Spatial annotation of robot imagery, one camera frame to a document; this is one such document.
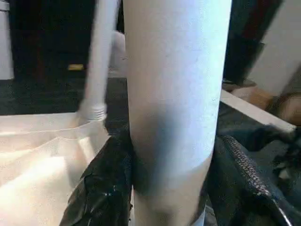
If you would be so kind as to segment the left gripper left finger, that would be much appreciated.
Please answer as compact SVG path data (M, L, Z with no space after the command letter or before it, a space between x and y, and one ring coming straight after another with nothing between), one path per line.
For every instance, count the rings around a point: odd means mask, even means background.
M133 146L129 135L110 137L73 190L62 226L127 226L131 210Z

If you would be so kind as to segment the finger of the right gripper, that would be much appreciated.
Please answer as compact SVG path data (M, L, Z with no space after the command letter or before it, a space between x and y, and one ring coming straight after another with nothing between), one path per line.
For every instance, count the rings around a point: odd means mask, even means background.
M295 139L296 129L284 131L275 126L267 125L256 129L249 135L245 148L248 151L257 152L275 140L291 144Z

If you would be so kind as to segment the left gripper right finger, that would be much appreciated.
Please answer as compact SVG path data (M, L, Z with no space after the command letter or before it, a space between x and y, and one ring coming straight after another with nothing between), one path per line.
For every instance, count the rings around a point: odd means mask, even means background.
M294 207L231 136L217 136L208 193L219 226L293 226Z

